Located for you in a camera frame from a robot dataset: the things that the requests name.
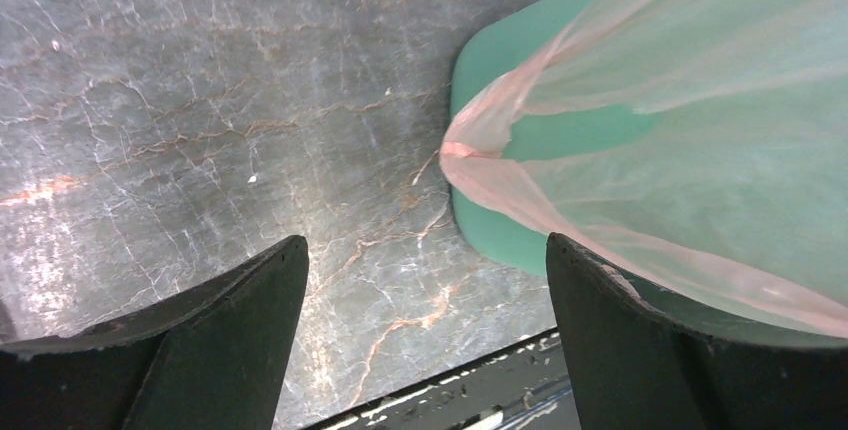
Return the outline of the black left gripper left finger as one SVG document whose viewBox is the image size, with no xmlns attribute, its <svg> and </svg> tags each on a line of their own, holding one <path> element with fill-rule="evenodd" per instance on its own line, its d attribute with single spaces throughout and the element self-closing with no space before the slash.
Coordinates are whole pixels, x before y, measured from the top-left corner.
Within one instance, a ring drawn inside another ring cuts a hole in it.
<svg viewBox="0 0 848 430">
<path fill-rule="evenodd" d="M 299 322 L 293 235 L 215 278 L 62 338 L 1 348 L 5 429 L 268 429 Z"/>
</svg>

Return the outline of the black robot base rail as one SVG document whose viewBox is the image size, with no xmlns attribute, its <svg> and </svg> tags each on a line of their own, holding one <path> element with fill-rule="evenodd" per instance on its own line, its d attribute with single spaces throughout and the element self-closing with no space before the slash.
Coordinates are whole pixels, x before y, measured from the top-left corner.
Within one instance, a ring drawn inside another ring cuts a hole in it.
<svg viewBox="0 0 848 430">
<path fill-rule="evenodd" d="M 546 330 L 313 429 L 579 429 L 560 334 Z"/>
</svg>

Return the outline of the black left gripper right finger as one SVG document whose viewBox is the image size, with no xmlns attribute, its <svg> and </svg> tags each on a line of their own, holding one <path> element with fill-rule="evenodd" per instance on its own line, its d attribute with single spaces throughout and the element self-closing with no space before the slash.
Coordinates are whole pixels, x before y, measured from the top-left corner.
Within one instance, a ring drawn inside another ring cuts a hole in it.
<svg viewBox="0 0 848 430">
<path fill-rule="evenodd" d="M 843 429 L 847 343 L 657 286 L 557 233 L 546 272 L 585 429 Z"/>
</svg>

